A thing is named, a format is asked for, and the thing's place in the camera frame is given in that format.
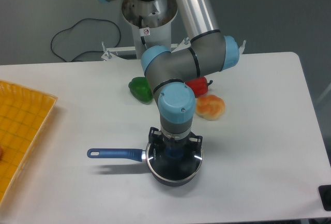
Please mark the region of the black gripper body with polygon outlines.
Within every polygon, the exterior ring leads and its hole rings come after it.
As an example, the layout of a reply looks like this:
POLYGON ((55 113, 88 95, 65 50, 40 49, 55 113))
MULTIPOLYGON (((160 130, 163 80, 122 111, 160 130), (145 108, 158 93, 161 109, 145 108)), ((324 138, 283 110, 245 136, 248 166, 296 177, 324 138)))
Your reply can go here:
POLYGON ((161 141, 165 144, 165 146, 172 148, 180 148, 183 147, 189 140, 191 134, 191 130, 187 129, 182 133, 170 133, 165 129, 161 130, 161 141))

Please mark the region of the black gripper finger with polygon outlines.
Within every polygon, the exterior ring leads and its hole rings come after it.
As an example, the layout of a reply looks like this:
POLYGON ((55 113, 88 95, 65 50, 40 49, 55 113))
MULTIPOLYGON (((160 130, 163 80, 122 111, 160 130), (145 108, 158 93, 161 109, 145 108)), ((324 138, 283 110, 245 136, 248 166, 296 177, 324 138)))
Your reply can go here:
POLYGON ((157 160, 162 149, 162 132, 155 127, 151 127, 148 134, 148 161, 157 160))
POLYGON ((202 136, 190 135, 188 139, 190 153, 193 158, 198 159, 200 161, 203 160, 203 148, 202 148, 202 136))

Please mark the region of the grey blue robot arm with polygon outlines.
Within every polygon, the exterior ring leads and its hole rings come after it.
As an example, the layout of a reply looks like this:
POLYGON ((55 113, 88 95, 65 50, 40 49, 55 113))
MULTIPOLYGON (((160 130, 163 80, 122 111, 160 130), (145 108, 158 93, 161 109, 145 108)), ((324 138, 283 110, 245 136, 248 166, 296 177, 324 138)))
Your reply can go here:
POLYGON ((165 145, 173 159, 189 151, 202 158, 202 138, 191 133, 196 103, 187 81, 235 66, 239 49, 233 37, 218 29, 209 0, 176 0, 183 17, 190 46, 170 52, 152 46, 141 56, 141 65, 160 113, 160 130, 152 136, 165 145))

